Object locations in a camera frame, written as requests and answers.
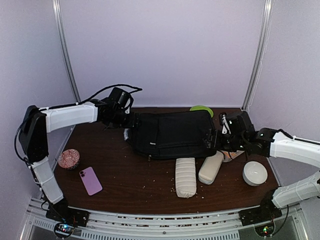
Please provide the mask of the black student backpack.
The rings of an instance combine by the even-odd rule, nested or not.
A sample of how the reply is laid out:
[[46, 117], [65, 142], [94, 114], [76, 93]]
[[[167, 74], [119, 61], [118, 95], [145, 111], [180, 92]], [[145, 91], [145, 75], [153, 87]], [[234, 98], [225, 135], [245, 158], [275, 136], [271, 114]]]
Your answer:
[[205, 146], [215, 126], [207, 111], [138, 113], [137, 125], [126, 130], [125, 141], [137, 154], [154, 160], [206, 158], [217, 153]]

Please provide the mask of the beige fabric pencil pouch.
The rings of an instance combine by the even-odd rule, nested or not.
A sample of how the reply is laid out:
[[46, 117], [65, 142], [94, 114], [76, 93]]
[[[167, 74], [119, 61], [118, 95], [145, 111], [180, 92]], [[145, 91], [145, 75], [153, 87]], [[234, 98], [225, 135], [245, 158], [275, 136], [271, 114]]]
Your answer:
[[179, 198], [191, 198], [197, 191], [195, 158], [177, 158], [175, 161], [175, 192]]

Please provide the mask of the pink smartphone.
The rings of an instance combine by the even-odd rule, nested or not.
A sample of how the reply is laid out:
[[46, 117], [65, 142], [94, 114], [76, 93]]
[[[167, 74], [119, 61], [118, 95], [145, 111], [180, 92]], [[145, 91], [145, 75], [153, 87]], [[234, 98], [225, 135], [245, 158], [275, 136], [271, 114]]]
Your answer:
[[93, 196], [103, 190], [103, 187], [92, 167], [87, 167], [81, 170], [79, 175], [89, 196]]

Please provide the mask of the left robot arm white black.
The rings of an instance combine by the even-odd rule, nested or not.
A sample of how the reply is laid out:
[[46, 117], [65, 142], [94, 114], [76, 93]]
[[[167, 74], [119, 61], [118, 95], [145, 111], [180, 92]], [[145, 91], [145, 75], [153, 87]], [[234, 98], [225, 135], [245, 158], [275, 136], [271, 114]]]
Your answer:
[[54, 204], [52, 213], [61, 222], [72, 218], [72, 211], [61, 203], [64, 193], [54, 174], [58, 155], [66, 146], [73, 128], [81, 124], [102, 123], [115, 128], [129, 129], [137, 120], [130, 106], [113, 101], [91, 100], [54, 107], [30, 105], [26, 108], [16, 132], [22, 159], [35, 174], [37, 184], [47, 200]]

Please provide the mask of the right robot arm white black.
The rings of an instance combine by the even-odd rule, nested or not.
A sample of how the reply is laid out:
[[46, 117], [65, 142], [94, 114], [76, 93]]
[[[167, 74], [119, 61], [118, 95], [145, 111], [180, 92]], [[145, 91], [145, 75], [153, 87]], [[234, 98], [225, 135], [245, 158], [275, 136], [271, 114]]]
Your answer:
[[[244, 151], [266, 158], [282, 158], [314, 167], [320, 166], [320, 143], [298, 138], [283, 129], [261, 128], [255, 130], [246, 111], [219, 115], [221, 130], [211, 128], [206, 135], [209, 149], [226, 152]], [[287, 186], [280, 186], [266, 194], [263, 205], [256, 210], [259, 220], [268, 220], [276, 208], [318, 197], [320, 195], [320, 173], [299, 180]]]

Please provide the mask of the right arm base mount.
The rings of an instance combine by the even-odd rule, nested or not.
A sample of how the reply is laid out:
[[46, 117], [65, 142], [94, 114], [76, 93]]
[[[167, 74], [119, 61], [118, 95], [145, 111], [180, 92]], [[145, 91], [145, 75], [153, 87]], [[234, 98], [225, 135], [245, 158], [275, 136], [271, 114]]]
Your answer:
[[275, 219], [283, 215], [281, 209], [272, 202], [275, 191], [268, 191], [259, 206], [240, 210], [238, 213], [242, 226], [255, 225], [255, 232], [260, 237], [273, 237], [276, 233]]

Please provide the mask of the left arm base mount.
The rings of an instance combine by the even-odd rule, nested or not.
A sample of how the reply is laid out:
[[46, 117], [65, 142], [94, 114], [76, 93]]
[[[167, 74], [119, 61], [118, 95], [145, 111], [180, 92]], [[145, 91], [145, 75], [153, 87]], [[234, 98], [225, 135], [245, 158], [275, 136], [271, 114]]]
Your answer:
[[58, 239], [65, 240], [74, 233], [77, 227], [87, 226], [90, 213], [87, 210], [69, 207], [68, 201], [63, 198], [55, 204], [48, 201], [45, 216], [57, 222], [53, 227], [53, 233]]

